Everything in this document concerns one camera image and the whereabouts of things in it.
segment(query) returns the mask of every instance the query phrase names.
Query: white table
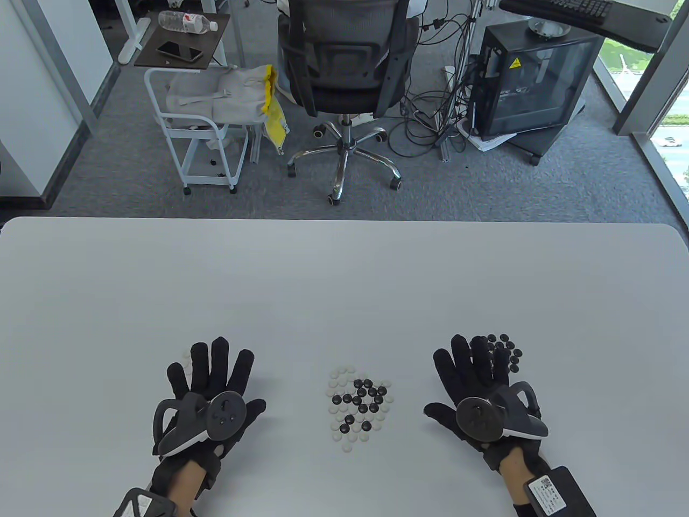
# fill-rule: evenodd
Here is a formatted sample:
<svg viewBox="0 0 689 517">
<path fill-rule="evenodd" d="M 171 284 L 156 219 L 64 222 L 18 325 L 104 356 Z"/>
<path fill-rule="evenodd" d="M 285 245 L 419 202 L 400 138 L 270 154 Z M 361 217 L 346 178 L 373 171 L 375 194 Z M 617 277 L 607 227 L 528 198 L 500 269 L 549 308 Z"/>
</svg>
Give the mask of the white table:
<svg viewBox="0 0 689 517">
<path fill-rule="evenodd" d="M 0 234 L 0 515 L 109 517 L 145 487 L 169 363 L 227 336 L 268 410 L 203 517 L 511 515 L 422 414 L 431 355 L 506 332 L 599 516 L 686 515 L 689 256 L 656 225 L 14 219 Z M 389 378 L 383 428 L 331 439 L 329 372 Z"/>
</svg>

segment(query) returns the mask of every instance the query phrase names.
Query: white desk leg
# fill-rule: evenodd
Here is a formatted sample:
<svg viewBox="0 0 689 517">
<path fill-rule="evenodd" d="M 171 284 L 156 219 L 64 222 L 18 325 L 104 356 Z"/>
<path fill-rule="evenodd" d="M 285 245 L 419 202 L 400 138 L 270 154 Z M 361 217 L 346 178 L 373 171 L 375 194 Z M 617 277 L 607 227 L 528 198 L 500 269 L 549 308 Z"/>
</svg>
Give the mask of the white desk leg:
<svg viewBox="0 0 689 517">
<path fill-rule="evenodd" d="M 201 0 L 201 8 L 203 9 L 203 12 L 210 12 L 210 13 L 218 12 L 216 7 L 215 7 L 215 0 Z M 216 51 L 215 51 L 215 54 L 213 54 L 213 57 L 222 66 L 227 66 L 227 56 L 225 56 L 225 44 L 223 43 L 222 38 L 220 38 L 220 43 L 218 43 L 218 47 L 216 48 Z"/>
<path fill-rule="evenodd" d="M 140 18 L 138 22 L 134 21 L 134 15 L 132 14 L 132 8 L 128 0 L 115 0 L 115 4 L 122 17 L 127 35 L 130 37 L 127 43 L 122 47 L 120 55 L 117 57 L 117 61 L 119 61 L 121 65 L 126 65 L 132 60 L 137 49 L 141 50 L 141 39 L 143 35 L 146 34 L 146 30 L 151 24 L 151 19 L 143 17 Z"/>
</svg>

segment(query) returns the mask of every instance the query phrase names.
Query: gray carpet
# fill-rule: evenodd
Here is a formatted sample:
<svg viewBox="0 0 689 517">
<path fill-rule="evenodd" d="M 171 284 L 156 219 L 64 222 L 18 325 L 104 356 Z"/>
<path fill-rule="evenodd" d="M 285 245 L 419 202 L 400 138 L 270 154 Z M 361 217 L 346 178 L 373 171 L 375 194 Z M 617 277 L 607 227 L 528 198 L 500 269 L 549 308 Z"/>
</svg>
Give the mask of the gray carpet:
<svg viewBox="0 0 689 517">
<path fill-rule="evenodd" d="M 451 2 L 450 13 L 461 5 L 459 0 Z M 429 6 L 426 20 L 444 11 L 444 2 Z M 484 23 L 503 21 L 505 16 L 490 13 Z M 239 17 L 248 64 L 274 62 L 275 7 L 254 0 Z M 232 35 L 226 34 L 225 40 L 231 58 Z M 414 92 L 442 85 L 440 67 L 450 62 L 454 41 L 417 51 L 412 72 Z M 286 156 L 278 156 L 264 140 L 260 163 L 253 165 L 247 160 L 237 195 L 230 195 L 225 187 L 193 186 L 192 195 L 184 196 L 163 135 L 152 117 L 143 70 L 128 66 L 105 106 L 97 134 L 85 144 L 52 209 L 40 214 L 665 223 L 677 228 L 686 240 L 683 223 L 633 141 L 611 132 L 615 114 L 593 78 L 584 98 L 586 110 L 537 168 L 526 162 L 525 153 L 510 145 L 486 154 L 467 146 L 461 154 L 452 152 L 450 163 L 441 163 L 435 150 L 406 159 L 394 156 L 385 144 L 370 141 L 365 148 L 397 163 L 404 177 L 402 190 L 389 190 L 389 177 L 382 168 L 355 158 L 348 167 L 342 203 L 331 207 L 326 195 L 332 187 L 336 156 L 304 159 L 296 179 L 286 175 L 290 154 L 322 143 L 311 136 L 316 120 L 286 101 L 282 104 L 291 128 Z M 380 125 L 391 128 L 396 122 L 385 119 Z M 365 128 L 355 130 L 363 132 Z M 404 153 L 419 150 L 405 143 L 401 132 L 392 138 L 395 148 Z"/>
</svg>

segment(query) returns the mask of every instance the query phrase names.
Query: chair caster wheel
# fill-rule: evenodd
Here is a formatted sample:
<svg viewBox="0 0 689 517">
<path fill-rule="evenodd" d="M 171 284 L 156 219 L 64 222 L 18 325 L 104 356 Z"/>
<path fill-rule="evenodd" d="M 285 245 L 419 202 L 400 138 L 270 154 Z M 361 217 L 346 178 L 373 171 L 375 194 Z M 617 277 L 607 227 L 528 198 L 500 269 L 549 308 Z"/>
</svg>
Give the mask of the chair caster wheel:
<svg viewBox="0 0 689 517">
<path fill-rule="evenodd" d="M 317 139 L 323 138 L 323 135 L 325 134 L 325 125 L 317 125 L 316 127 L 313 128 L 313 137 Z"/>
</svg>

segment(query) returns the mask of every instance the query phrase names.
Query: gloved hand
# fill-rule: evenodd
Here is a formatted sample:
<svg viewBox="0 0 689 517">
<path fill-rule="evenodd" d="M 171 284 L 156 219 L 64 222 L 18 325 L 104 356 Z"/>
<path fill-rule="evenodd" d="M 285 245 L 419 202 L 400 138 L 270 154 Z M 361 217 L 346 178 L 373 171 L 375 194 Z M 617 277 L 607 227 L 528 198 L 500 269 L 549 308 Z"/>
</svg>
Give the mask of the gloved hand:
<svg viewBox="0 0 689 517">
<path fill-rule="evenodd" d="M 192 346 L 192 387 L 189 389 L 184 369 L 180 363 L 172 363 L 167 368 L 167 378 L 172 386 L 175 398 L 182 400 L 189 391 L 203 395 L 210 401 L 222 392 L 233 391 L 244 395 L 249 381 L 251 367 L 254 364 L 254 354 L 250 350 L 242 350 L 237 356 L 232 375 L 227 380 L 229 343 L 223 337 L 217 338 L 211 347 L 211 369 L 208 371 L 208 345 L 197 343 Z M 153 474 L 151 491 L 155 494 L 167 496 L 169 486 L 174 475 L 190 460 L 198 463 L 205 471 L 206 477 L 196 497 L 204 489 L 210 489 L 215 483 L 220 471 L 220 460 L 224 458 L 232 447 L 242 438 L 244 431 L 265 411 L 265 401 L 257 398 L 247 403 L 247 416 L 242 427 L 224 442 L 205 440 L 196 443 L 174 456 L 163 458 Z M 176 416 L 172 417 L 165 433 L 176 424 Z"/>
<path fill-rule="evenodd" d="M 472 338 L 470 349 L 466 339 L 457 334 L 452 338 L 451 347 L 452 357 L 447 350 L 440 348 L 433 354 L 433 361 L 442 385 L 445 386 L 455 407 L 434 402 L 424 408 L 424 413 L 450 429 L 460 440 L 483 453 L 484 460 L 492 470 L 497 471 L 500 468 L 500 462 L 510 454 L 512 449 L 520 447 L 524 451 L 526 466 L 533 474 L 547 472 L 550 467 L 538 454 L 540 440 L 525 440 L 508 436 L 496 442 L 481 443 L 467 436 L 457 424 L 456 407 L 462 400 L 466 397 L 486 398 L 499 385 L 509 385 L 509 351 L 495 350 L 491 366 L 488 342 L 483 336 Z M 534 416 L 541 418 L 540 414 L 534 414 Z"/>
</svg>

